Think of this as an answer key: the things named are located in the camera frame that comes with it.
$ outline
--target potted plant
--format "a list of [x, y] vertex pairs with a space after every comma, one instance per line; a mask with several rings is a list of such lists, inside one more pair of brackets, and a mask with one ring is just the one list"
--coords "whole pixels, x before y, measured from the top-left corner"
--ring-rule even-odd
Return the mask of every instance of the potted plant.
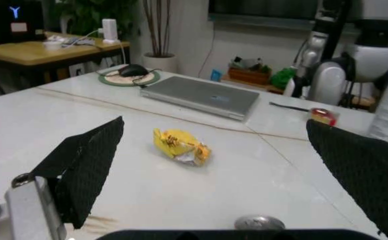
[[115, 19], [118, 38], [126, 40], [133, 30], [134, 5], [137, 0], [60, 0], [58, 16], [69, 16], [67, 32], [86, 35], [102, 28], [102, 19]]
[[143, 65], [151, 69], [176, 73], [177, 58], [169, 53], [170, 9], [171, 0], [143, 0], [143, 10], [152, 44], [152, 52], [143, 55]]

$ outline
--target wooden tray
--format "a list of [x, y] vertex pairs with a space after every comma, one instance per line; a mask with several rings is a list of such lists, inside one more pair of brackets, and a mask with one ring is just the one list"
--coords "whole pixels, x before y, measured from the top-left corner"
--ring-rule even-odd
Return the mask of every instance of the wooden tray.
[[247, 83], [269, 85], [271, 71], [269, 73], [261, 73], [244, 69], [230, 68], [228, 70], [228, 75], [231, 79]]

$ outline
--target crumpled candy wrapper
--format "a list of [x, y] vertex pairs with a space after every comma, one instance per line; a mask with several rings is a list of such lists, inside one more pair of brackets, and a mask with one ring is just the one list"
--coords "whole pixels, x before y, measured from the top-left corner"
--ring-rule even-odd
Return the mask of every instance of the crumpled candy wrapper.
[[168, 129], [160, 132], [154, 129], [154, 144], [171, 159], [193, 166], [203, 166], [211, 150], [189, 132], [179, 129]]

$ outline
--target silver laptop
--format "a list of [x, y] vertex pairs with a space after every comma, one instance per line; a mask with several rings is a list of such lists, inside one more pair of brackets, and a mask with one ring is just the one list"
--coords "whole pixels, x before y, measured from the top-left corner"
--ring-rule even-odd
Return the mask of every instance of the silver laptop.
[[141, 96], [243, 120], [259, 93], [173, 76], [142, 88]]

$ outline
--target white table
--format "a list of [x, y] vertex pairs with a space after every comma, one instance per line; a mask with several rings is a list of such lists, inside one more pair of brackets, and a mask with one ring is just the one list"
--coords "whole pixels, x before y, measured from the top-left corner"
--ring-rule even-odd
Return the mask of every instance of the white table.
[[[338, 126], [356, 133], [373, 117], [261, 92], [239, 122], [143, 98], [138, 87], [105, 85], [90, 73], [0, 97], [0, 202], [11, 180], [65, 137], [123, 116], [124, 135], [94, 217], [80, 230], [68, 225], [68, 238], [123, 229], [232, 229], [248, 214], [277, 217], [289, 229], [351, 229], [377, 237], [375, 224], [307, 141], [306, 114], [269, 101], [337, 111]], [[153, 145], [153, 128], [191, 132], [212, 149], [210, 163], [196, 168], [168, 160]]]

